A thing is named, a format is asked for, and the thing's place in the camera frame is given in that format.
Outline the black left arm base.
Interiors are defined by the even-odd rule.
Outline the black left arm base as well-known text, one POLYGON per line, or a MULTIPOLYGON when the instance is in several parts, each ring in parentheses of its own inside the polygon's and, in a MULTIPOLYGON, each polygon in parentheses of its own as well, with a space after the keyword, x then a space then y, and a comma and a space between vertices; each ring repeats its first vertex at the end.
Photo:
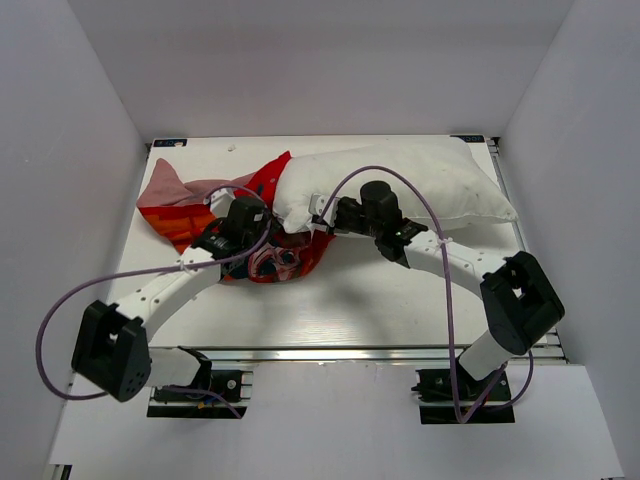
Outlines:
POLYGON ((149 418, 243 418, 252 396, 252 371, 230 363, 219 365, 193 349, 152 349, 150 354, 149 418))

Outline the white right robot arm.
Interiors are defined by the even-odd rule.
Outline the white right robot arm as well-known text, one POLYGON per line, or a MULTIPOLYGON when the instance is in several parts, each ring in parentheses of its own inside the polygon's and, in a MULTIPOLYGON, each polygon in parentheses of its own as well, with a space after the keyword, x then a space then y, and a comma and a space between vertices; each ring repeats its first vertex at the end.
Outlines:
POLYGON ((522 356, 565 315, 565 307, 530 253, 502 257, 441 238, 403 216, 397 196, 383 181, 360 189, 358 199, 330 196, 320 209, 330 230, 370 237, 388 261, 440 275, 445 292, 460 286, 481 299, 486 331, 453 359, 453 393, 472 399, 514 356, 522 356))

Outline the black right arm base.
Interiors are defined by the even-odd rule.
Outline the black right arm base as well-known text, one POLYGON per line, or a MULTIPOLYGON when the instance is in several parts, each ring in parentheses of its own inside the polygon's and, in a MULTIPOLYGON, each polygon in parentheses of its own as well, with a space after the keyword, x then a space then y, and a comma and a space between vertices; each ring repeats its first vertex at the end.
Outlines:
MULTIPOLYGON (((417 382, 411 391, 418 402, 422 425, 456 425, 450 370, 420 369, 417 382)), ((490 384, 492 376, 483 381, 458 375, 458 395, 461 416, 464 417, 490 384)), ((512 406, 503 407, 511 400, 512 393, 505 373, 502 373, 482 404, 474 411, 467 424, 514 424, 512 406)))

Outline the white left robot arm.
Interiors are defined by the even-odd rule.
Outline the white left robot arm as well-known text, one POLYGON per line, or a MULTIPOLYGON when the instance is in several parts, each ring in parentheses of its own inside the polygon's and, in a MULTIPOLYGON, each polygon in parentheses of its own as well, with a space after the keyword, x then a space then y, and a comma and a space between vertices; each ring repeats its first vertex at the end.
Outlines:
POLYGON ((267 239, 270 215, 253 196, 231 201, 226 216, 205 228, 175 266, 111 304, 95 301, 83 314, 71 366, 120 402, 145 387, 191 399, 211 393, 211 361, 182 346, 152 349, 160 328, 197 295, 240 267, 267 239))

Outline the white pillow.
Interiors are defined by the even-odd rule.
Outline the white pillow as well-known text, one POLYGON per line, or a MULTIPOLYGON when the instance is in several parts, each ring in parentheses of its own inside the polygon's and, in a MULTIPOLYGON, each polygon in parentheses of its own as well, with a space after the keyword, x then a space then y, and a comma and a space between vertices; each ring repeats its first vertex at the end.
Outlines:
POLYGON ((289 233, 311 226, 315 194, 328 196, 355 170, 339 197, 358 198, 370 181, 384 181, 397 196, 404 216, 432 226, 424 197, 444 231, 470 225, 512 223, 515 208, 476 162, 469 145, 455 137, 418 143, 391 142, 292 158, 277 181, 272 211, 289 233))

